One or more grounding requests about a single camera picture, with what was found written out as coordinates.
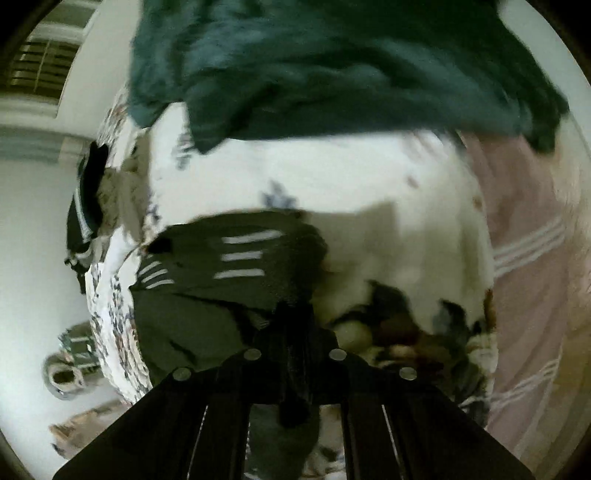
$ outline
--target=wrinkled cloth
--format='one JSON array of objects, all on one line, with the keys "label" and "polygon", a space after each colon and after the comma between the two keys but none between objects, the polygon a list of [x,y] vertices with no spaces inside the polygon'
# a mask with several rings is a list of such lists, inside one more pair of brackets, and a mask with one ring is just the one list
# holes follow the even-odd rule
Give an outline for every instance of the wrinkled cloth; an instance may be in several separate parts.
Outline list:
[{"label": "wrinkled cloth", "polygon": [[[142,356],[153,385],[171,371],[219,367],[252,342],[276,308],[310,300],[326,245],[310,225],[280,212],[238,213],[176,225],[149,247],[131,287]],[[297,480],[316,444],[318,408],[302,425],[277,408],[250,415],[249,457],[262,480]]]},{"label": "wrinkled cloth", "polygon": [[80,293],[86,294],[84,275],[90,268],[103,213],[96,198],[109,156],[107,145],[92,142],[78,165],[78,178],[66,220],[67,257],[64,263],[75,273]]},{"label": "wrinkled cloth", "polygon": [[537,478],[552,478],[565,466],[591,423],[591,153],[574,118],[563,122],[556,154],[545,164],[566,226],[568,325],[547,405],[522,442],[520,460]]},{"label": "wrinkled cloth", "polygon": [[96,294],[103,299],[106,297],[104,293],[111,287],[112,277],[144,239],[144,218],[150,189],[149,164],[150,138],[147,134],[139,135],[121,168],[106,168],[100,183],[97,199],[103,212],[103,221],[99,235],[107,244],[107,250]]},{"label": "wrinkled cloth", "polygon": [[[118,145],[129,143],[122,138],[128,122],[120,128]],[[477,367],[471,368],[474,374],[445,368],[442,380],[451,380],[450,386],[456,379],[469,380],[457,385],[460,397],[477,387],[472,391],[475,402],[467,410],[470,415],[486,416],[497,357],[493,323],[482,321],[489,318],[483,299],[492,286],[492,250],[482,205],[476,202],[481,197],[478,182],[447,136],[397,132],[265,142],[229,140],[208,155],[200,155],[187,141],[187,111],[182,103],[167,109],[150,136],[152,195],[142,248],[112,277],[105,308],[98,310],[96,303],[89,306],[105,376],[125,398],[136,402],[151,388],[152,372],[140,354],[143,342],[137,341],[137,311],[129,290],[143,269],[141,251],[171,225],[227,212],[284,209],[299,212],[303,221],[320,231],[328,246],[324,280],[330,277],[336,282],[323,282],[314,305],[317,316],[328,322],[324,325],[350,310],[358,311],[359,306],[377,307],[372,301],[374,289],[365,288],[375,282],[394,294],[393,288],[399,289],[410,300],[413,332],[418,327],[423,333],[418,342],[401,345],[404,339],[381,338],[379,332],[372,332],[378,334],[379,345],[370,347],[370,355],[364,358],[378,367],[392,362],[415,365],[423,375],[430,374],[424,367],[435,366],[433,360],[442,359],[445,367],[452,368],[446,351],[462,361],[465,349],[470,364]],[[113,166],[120,165],[124,156],[117,148],[113,150],[115,158],[121,159]],[[90,298],[102,267],[93,264],[87,275]],[[441,327],[455,327],[440,314],[440,299],[462,307],[470,331],[480,326],[482,333],[470,336],[466,344],[459,337],[441,344],[444,337],[449,338]],[[409,318],[399,316],[398,320]],[[398,345],[389,348],[391,340]],[[332,472],[344,471],[342,435],[335,415],[325,414],[326,409],[321,413],[319,441],[304,471],[332,480]]]},{"label": "wrinkled cloth", "polygon": [[495,257],[499,365],[488,432],[519,456],[554,388],[569,320],[567,232],[544,165],[560,153],[535,155],[524,138],[463,137]]},{"label": "wrinkled cloth", "polygon": [[462,129],[540,151],[568,107],[495,8],[477,0],[146,0],[129,113],[189,110],[196,148]]}]

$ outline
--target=white fabric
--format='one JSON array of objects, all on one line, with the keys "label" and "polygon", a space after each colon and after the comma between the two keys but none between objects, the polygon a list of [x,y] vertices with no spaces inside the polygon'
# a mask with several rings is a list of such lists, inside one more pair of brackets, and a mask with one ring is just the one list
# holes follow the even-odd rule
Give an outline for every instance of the white fabric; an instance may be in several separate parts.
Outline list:
[{"label": "white fabric", "polygon": [[120,225],[111,235],[109,249],[102,264],[99,284],[95,292],[96,310],[106,307],[111,295],[111,279],[119,271],[127,256],[137,248],[138,244],[131,234]]},{"label": "white fabric", "polygon": [[[129,287],[135,283],[135,272],[139,264],[140,257],[134,252],[119,270],[116,279],[121,285],[120,294],[115,293],[116,290],[113,289],[115,277],[111,277],[111,280],[104,284],[108,286],[104,293],[100,296],[96,295],[93,278],[101,278],[102,263],[92,264],[85,277],[88,308],[93,318],[101,323],[101,329],[97,332],[100,336],[97,345],[102,349],[99,355],[100,368],[109,383],[126,401],[131,403],[137,402],[146,391],[152,388],[147,368],[139,352],[137,339],[130,331],[131,325],[129,325],[129,314],[133,309],[133,298]],[[115,335],[119,329],[124,331]],[[133,365],[139,372],[135,375],[129,375],[122,365],[119,355],[122,341],[128,356],[127,363]]]},{"label": "white fabric", "polygon": [[[329,247],[324,266],[338,281],[317,295],[326,318],[367,303],[368,280],[404,291],[427,333],[435,332],[433,317],[440,299],[461,305],[470,326],[482,318],[484,292],[493,280],[492,251],[484,215],[475,207],[476,199],[481,202],[478,183],[449,140],[432,132],[228,140],[208,155],[190,151],[188,162],[181,165],[179,138],[186,123],[186,110],[177,103],[150,131],[146,242],[169,225],[202,216],[289,206],[311,212],[304,220],[319,229]],[[121,250],[111,252],[116,245]],[[125,241],[112,242],[108,256],[121,258],[127,248]],[[137,268],[134,253],[119,270],[129,312],[127,287],[135,282]],[[110,272],[107,266],[105,275]],[[110,338],[113,295],[103,284],[99,290],[90,307],[106,326],[107,355],[114,358],[107,360],[113,363],[110,380],[135,401],[138,395]],[[494,370],[491,355],[479,358],[484,371]]]}]

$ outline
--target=clothing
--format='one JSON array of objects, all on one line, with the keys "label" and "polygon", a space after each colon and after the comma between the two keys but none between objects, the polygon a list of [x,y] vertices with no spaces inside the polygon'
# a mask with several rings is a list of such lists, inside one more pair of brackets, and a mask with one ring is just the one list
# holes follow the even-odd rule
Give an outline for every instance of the clothing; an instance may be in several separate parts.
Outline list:
[{"label": "clothing", "polygon": [[519,457],[556,387],[569,321],[567,229],[547,168],[564,154],[535,155],[523,138],[464,142],[495,256],[499,365],[488,432]]},{"label": "clothing", "polygon": [[568,110],[482,0],[146,0],[129,113],[183,101],[194,144],[393,129],[524,134],[540,151]]},{"label": "clothing", "polygon": [[75,273],[80,293],[86,293],[84,274],[93,257],[92,241],[96,238],[103,214],[96,199],[105,172],[109,147],[92,142],[86,157],[78,165],[76,190],[66,220],[67,257],[64,263]]},{"label": "clothing", "polygon": [[104,293],[111,287],[112,277],[144,239],[149,163],[150,138],[140,135],[121,169],[107,168],[99,186],[97,198],[103,212],[99,235],[108,238],[102,276],[96,288],[96,294],[103,302],[106,301]]},{"label": "clothing", "polygon": [[[326,246],[295,215],[261,212],[176,225],[148,251],[130,290],[142,356],[157,385],[178,367],[218,367],[246,348],[280,303],[309,300]],[[275,409],[254,407],[251,466],[261,480],[298,479],[318,430],[317,409],[285,429]]]}]

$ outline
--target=pink fabric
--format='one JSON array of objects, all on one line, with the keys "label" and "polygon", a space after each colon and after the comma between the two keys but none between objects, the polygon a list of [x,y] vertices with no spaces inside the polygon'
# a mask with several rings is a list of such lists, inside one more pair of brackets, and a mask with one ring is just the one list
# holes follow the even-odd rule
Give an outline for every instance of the pink fabric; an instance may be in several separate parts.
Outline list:
[{"label": "pink fabric", "polygon": [[567,253],[549,172],[523,138],[464,138],[495,251],[499,365],[489,432],[518,453],[543,408],[567,326]]}]

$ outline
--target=dark green towel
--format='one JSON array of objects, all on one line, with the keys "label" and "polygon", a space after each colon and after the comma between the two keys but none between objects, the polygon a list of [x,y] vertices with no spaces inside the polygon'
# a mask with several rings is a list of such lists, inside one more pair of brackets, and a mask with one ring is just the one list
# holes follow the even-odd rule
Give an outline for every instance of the dark green towel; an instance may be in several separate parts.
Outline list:
[{"label": "dark green towel", "polygon": [[195,146],[393,129],[524,134],[564,98],[482,0],[145,0],[129,112],[184,101]]}]

